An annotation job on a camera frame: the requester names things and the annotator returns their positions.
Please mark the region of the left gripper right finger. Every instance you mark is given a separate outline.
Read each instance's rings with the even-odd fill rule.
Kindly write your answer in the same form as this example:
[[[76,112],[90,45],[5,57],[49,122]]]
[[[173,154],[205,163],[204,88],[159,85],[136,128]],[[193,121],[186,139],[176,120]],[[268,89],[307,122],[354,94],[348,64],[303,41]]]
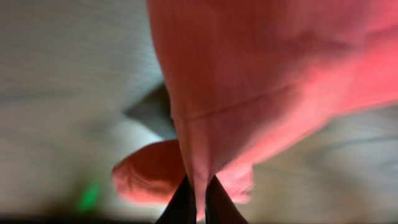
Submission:
[[[248,224],[216,176],[206,188],[205,221],[206,224]]]

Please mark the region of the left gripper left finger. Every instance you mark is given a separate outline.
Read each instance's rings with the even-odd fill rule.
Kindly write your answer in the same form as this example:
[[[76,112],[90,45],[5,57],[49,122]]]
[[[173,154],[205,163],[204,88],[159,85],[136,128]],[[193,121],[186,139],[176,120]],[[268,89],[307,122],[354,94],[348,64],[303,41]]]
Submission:
[[[196,224],[195,193],[185,176],[155,224]]]

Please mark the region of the red soccer t-shirt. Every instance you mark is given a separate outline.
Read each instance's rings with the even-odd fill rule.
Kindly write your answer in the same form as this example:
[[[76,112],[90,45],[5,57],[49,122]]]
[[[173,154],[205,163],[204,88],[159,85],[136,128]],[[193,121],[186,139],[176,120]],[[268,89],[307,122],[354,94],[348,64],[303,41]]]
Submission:
[[[113,168],[118,195],[169,204],[185,176],[205,216],[216,176],[246,203],[253,165],[339,115],[397,101],[396,1],[148,1],[175,140]]]

